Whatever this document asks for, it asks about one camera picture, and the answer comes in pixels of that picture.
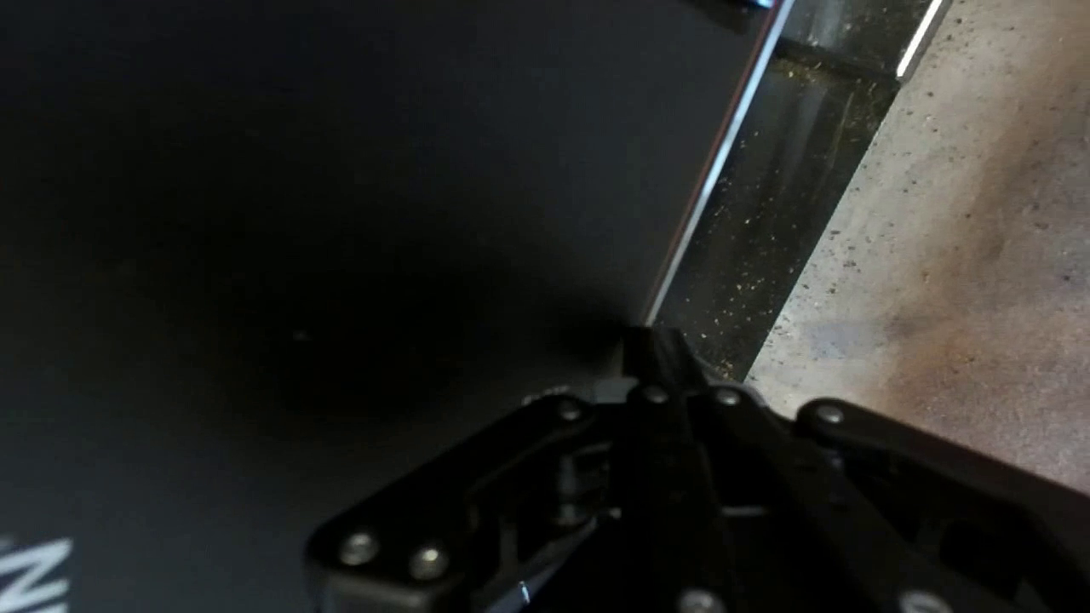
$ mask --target screw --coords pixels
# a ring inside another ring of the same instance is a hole
[[[709,589],[686,589],[678,599],[678,613],[727,613],[720,596]]]
[[[560,411],[555,411],[561,422],[580,422],[583,418],[583,407],[576,402],[561,402]]]
[[[367,531],[354,531],[339,545],[339,563],[343,565],[367,565],[378,556],[378,543]]]
[[[646,386],[646,387],[645,387],[645,400],[646,400],[649,406],[672,402],[672,394],[667,394],[663,387],[657,387],[657,386]]]
[[[955,613],[955,608],[938,592],[905,589],[900,592],[900,613]]]
[[[585,521],[585,510],[580,503],[560,503],[560,510],[555,510],[560,529],[576,529],[583,521]]]
[[[731,387],[716,387],[716,402],[720,402],[720,406],[744,406],[744,394],[731,390]]]
[[[833,422],[845,422],[845,411],[833,407],[833,406],[822,406],[822,407],[818,407],[818,418],[833,427]]]
[[[824,456],[826,456],[826,466],[845,471],[845,452],[826,448]]]
[[[449,556],[437,545],[419,548],[410,563],[410,572],[419,583],[438,580],[438,577],[447,577],[447,568],[449,568]]]

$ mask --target concrete floor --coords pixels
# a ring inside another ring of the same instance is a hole
[[[750,386],[1090,489],[1090,0],[958,0]]]

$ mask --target black metal bracket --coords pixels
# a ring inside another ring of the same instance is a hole
[[[845,402],[796,422],[638,329],[623,402],[545,394],[323,523],[320,613],[1090,608],[1090,499]]]

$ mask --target black surface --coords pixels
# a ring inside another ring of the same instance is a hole
[[[766,19],[7,0],[0,533],[83,613],[303,608],[316,521],[614,363]]]
[[[757,361],[900,93],[924,14],[927,0],[794,8],[657,318],[720,378],[738,382]]]

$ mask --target metal edge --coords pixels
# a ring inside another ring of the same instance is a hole
[[[769,61],[775,53],[775,40],[780,40],[780,35],[788,27],[789,8],[794,8],[794,0],[780,0],[775,2],[775,18],[762,31],[762,45],[747,65],[750,77],[744,81],[744,88],[731,93],[731,104],[729,104],[731,113],[720,127],[716,154],[709,158],[706,170],[698,172],[694,193],[689,199],[686,221],[675,233],[675,250],[672,250],[667,266],[661,269],[661,277],[654,283],[649,305],[641,318],[645,326],[649,326],[657,319],[657,313],[661,313],[661,305],[663,305],[663,300],[672,292],[672,283],[675,283],[675,277],[681,269],[681,259],[689,253],[689,242],[691,242],[691,234],[694,234],[694,229],[698,229],[698,221],[703,221],[703,213],[706,213],[706,207],[711,202],[711,192],[716,192],[720,172],[727,167],[727,158],[729,158],[734,135],[744,133],[744,123],[747,123],[750,104],[757,100],[757,88],[759,88],[759,81],[762,81],[762,76],[766,76],[766,68],[769,68]]]

